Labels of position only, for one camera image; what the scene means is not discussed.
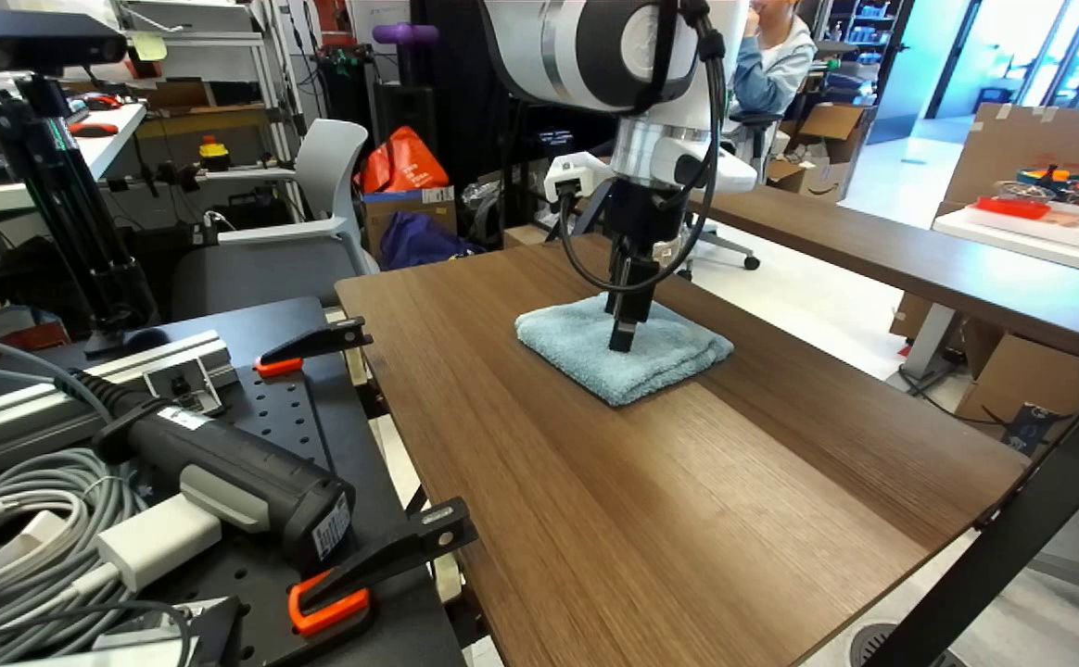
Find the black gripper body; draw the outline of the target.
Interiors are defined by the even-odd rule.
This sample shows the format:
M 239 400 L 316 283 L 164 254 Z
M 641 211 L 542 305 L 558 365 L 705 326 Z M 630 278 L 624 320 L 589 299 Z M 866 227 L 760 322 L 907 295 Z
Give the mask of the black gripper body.
M 652 289 L 671 273 L 666 264 L 652 254 L 657 242 L 671 242 L 682 227 L 684 196 L 663 186 L 636 186 L 630 176 L 610 176 L 599 194 L 595 221 L 604 227 L 608 248 L 620 244 L 624 292 Z

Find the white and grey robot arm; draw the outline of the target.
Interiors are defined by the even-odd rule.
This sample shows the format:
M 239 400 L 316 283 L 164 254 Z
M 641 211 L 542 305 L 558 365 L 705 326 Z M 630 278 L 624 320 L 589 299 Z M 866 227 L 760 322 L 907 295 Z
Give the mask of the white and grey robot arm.
M 626 353 L 652 312 L 657 286 L 694 242 L 658 268 L 684 216 L 719 194 L 750 194 L 756 170 L 724 148 L 729 69 L 750 0 L 483 0 L 499 78 L 532 102 L 615 120 L 595 186 L 556 176 L 558 244 L 604 292 L 610 353 Z

